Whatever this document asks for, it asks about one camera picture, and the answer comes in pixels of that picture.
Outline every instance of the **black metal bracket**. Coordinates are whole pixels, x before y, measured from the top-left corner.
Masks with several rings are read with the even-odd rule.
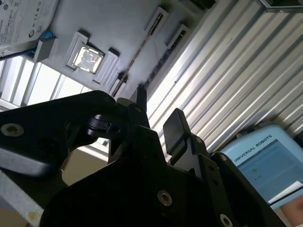
[[[141,106],[145,111],[147,111],[147,92],[143,84],[139,84],[136,91],[131,97],[133,102],[136,102],[137,105]]]
[[[207,153],[179,109],[163,127],[167,163],[144,100],[137,101],[94,91],[0,113],[4,205],[41,227],[284,227],[227,157]],[[109,165],[66,187],[60,169],[67,155],[98,137],[110,139]]]

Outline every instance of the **light blue casing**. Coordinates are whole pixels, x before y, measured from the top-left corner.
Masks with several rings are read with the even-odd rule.
[[[227,145],[226,154],[272,209],[303,194],[303,149],[270,125]]]

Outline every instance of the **screw hole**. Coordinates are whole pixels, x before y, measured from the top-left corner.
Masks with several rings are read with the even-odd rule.
[[[213,183],[214,183],[215,185],[219,185],[219,183],[218,183],[216,180],[213,180]]]
[[[23,135],[24,129],[19,124],[8,123],[1,126],[1,132],[5,136],[19,137]]]
[[[229,222],[229,220],[227,220],[227,218],[223,218],[223,221],[224,221],[224,223],[227,224],[227,225],[230,224],[230,222]]]
[[[172,204],[171,196],[165,190],[161,190],[158,192],[158,199],[166,207],[169,207]]]

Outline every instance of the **ribbed metal panel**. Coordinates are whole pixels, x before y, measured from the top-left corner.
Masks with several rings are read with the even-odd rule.
[[[303,130],[303,14],[266,13],[255,0],[218,0],[148,102],[160,135],[175,108],[209,152],[272,120]]]

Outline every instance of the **bolt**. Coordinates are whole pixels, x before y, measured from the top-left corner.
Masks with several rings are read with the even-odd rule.
[[[225,227],[232,227],[232,221],[225,214],[220,214],[220,221]]]
[[[172,198],[170,194],[165,190],[161,190],[158,192],[158,199],[166,207],[172,205]]]
[[[227,158],[224,155],[220,155],[220,157],[223,161],[227,161]]]
[[[9,123],[2,125],[1,132],[5,136],[19,137],[24,133],[24,129],[19,124]]]
[[[199,137],[197,137],[196,140],[198,141],[198,143],[203,143],[203,140],[201,140]]]

